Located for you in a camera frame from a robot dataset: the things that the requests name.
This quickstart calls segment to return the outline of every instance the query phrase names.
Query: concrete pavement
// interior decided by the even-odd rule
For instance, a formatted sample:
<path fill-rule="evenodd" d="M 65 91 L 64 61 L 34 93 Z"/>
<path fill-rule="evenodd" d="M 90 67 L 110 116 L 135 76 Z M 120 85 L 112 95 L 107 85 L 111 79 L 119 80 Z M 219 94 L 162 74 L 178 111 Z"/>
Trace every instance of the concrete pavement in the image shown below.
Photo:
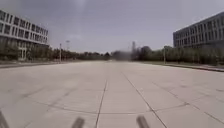
<path fill-rule="evenodd" d="M 128 62 L 0 69 L 10 128 L 223 128 L 224 74 Z"/>

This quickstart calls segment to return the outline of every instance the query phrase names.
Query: tree line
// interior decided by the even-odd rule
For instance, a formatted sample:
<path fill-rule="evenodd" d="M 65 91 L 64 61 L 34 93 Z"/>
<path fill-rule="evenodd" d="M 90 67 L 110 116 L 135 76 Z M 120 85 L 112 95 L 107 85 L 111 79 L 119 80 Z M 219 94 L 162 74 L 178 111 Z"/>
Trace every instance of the tree line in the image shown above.
<path fill-rule="evenodd" d="M 0 43 L 0 60 L 18 60 L 20 56 L 18 47 L 8 45 L 7 43 Z M 26 59 L 30 61 L 52 61 L 60 59 L 60 49 L 53 49 L 51 47 L 39 46 L 28 48 L 26 51 Z M 98 52 L 71 52 L 68 50 L 61 50 L 62 60 L 109 60 L 110 54 L 101 54 Z"/>
<path fill-rule="evenodd" d="M 199 64 L 223 64 L 224 50 L 219 47 L 201 46 L 197 48 L 173 48 L 165 46 L 160 50 L 151 50 L 144 46 L 131 54 L 132 60 L 139 61 L 167 61 Z"/>

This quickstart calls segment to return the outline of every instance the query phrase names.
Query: white building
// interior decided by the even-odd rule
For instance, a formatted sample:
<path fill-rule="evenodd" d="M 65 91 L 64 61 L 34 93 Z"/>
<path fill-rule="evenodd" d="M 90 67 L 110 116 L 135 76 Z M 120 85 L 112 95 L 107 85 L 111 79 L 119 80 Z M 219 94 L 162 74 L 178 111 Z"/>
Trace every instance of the white building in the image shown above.
<path fill-rule="evenodd" d="M 48 30 L 21 17 L 0 10 L 0 43 L 17 46 L 19 59 L 25 60 L 32 47 L 49 47 Z"/>

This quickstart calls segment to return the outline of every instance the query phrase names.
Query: metal pole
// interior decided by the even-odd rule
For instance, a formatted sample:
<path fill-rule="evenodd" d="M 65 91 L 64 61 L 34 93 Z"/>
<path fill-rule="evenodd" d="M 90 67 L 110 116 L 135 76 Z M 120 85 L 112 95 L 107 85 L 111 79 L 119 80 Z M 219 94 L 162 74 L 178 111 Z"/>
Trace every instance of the metal pole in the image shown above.
<path fill-rule="evenodd" d="M 61 44 L 60 44 L 60 55 L 59 55 L 59 58 L 60 58 L 60 62 L 61 62 Z"/>
<path fill-rule="evenodd" d="M 164 46 L 164 50 L 163 50 L 163 53 L 164 53 L 164 64 L 166 64 L 166 47 Z"/>

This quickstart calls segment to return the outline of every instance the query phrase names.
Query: distant tower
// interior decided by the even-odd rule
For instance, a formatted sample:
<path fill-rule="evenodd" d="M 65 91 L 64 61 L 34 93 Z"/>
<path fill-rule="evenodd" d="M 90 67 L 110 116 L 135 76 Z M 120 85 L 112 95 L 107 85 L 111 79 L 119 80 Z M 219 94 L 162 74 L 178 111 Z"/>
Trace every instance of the distant tower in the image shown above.
<path fill-rule="evenodd" d="M 132 42 L 132 53 L 135 53 L 136 51 L 136 44 L 135 41 Z"/>

